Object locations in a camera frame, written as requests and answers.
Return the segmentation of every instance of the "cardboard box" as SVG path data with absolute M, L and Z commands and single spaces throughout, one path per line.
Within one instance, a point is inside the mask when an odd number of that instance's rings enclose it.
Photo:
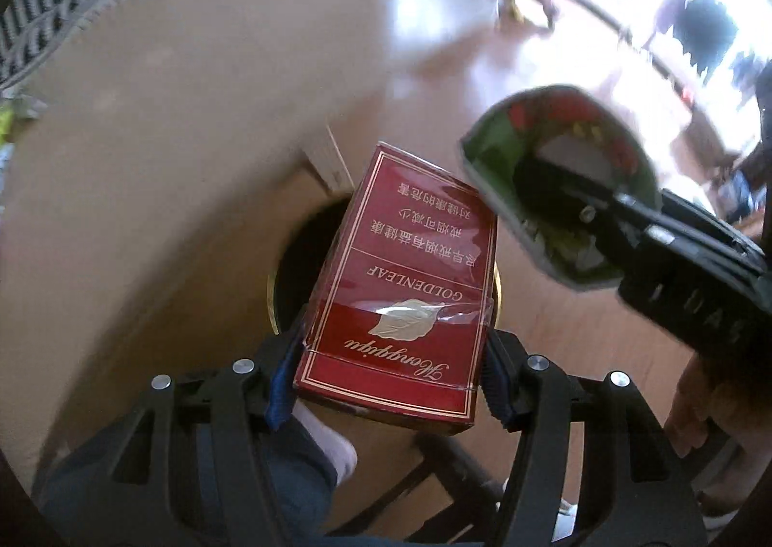
M 472 425 L 495 251 L 476 190 L 379 144 L 310 300 L 300 394 L 416 429 Z

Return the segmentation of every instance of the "wooden floor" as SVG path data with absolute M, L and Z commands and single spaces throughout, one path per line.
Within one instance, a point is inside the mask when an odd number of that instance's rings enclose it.
M 673 165 L 671 142 L 685 111 L 650 70 L 639 57 L 618 51 L 616 37 L 591 16 L 566 5 L 554 35 L 530 25 L 503 24 L 393 78 L 356 109 L 327 120 L 355 182 L 380 139 L 461 175 L 458 140 L 488 106 L 524 87 L 577 83 L 614 105 L 668 168 Z M 676 157 L 676 166 L 681 159 L 682 154 Z M 69 444 L 125 410 L 157 373 L 222 366 L 252 353 L 270 331 L 266 282 L 283 243 L 327 200 L 311 174 L 299 172 L 279 188 L 256 189 L 225 214 L 221 229 L 198 250 L 171 299 L 159 302 L 86 392 L 72 401 Z M 499 231 L 497 261 L 503 328 L 566 372 L 602 378 L 613 369 L 626 371 L 664 419 L 689 355 L 684 347 L 625 309 L 614 292 L 575 294 L 553 283 L 533 268 L 505 230 Z M 333 504 L 330 526 L 335 526 L 397 483 L 419 457 L 411 431 L 323 408 L 318 413 L 359 453 L 356 474 Z M 508 475 L 516 438 L 493 420 L 482 399 L 476 425 L 458 438 L 495 478 Z M 566 497 L 575 500 L 578 444 L 571 459 Z M 428 481 L 381 517 L 373 533 L 403 537 L 447 502 L 439 484 Z

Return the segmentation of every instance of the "human hand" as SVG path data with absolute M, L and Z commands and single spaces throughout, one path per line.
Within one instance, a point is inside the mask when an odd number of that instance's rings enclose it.
M 723 515 L 742 506 L 772 460 L 772 402 L 758 376 L 725 375 L 720 364 L 692 357 L 665 421 L 665 435 L 679 457 L 699 449 L 712 419 L 740 450 L 700 496 L 703 511 Z

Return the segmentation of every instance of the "blue jeans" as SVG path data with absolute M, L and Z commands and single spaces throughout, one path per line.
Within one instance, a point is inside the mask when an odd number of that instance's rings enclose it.
M 102 430 L 68 456 L 45 486 L 41 512 L 65 540 L 72 536 L 83 494 L 121 424 Z M 265 460 L 293 547 L 400 547 L 404 542 L 377 536 L 325 536 L 337 482 L 335 469 L 294 417 L 265 439 Z M 482 547 L 467 544 L 468 547 Z

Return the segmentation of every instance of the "metal screw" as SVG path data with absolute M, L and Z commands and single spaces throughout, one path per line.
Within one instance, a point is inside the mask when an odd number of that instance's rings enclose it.
M 550 361 L 544 356 L 531 356 L 527 363 L 534 371 L 543 371 L 550 366 Z
M 619 192 L 619 194 L 616 194 L 615 199 L 623 205 L 635 205 L 635 198 L 630 196 L 629 194 L 624 194 L 623 192 Z
M 595 220 L 595 208 L 592 205 L 585 205 L 579 213 L 579 219 L 585 225 L 591 223 Z
M 153 377 L 153 381 L 150 382 L 150 385 L 156 390 L 166 389 L 171 385 L 171 377 L 169 377 L 169 375 L 157 375 Z
M 611 383 L 624 388 L 626 385 L 630 385 L 630 378 L 622 371 L 615 371 L 611 374 Z
M 659 225 L 649 225 L 648 227 L 646 227 L 646 233 L 651 239 L 656 240 L 657 242 L 662 243 L 665 246 L 667 246 L 668 244 L 673 242 L 673 240 L 676 239 L 676 237 L 672 233 L 667 231 L 667 229 L 663 229 L 662 227 L 659 227 Z
M 246 375 L 246 373 L 253 370 L 255 370 L 255 362 L 248 358 L 233 362 L 233 372 L 238 373 L 238 375 Z

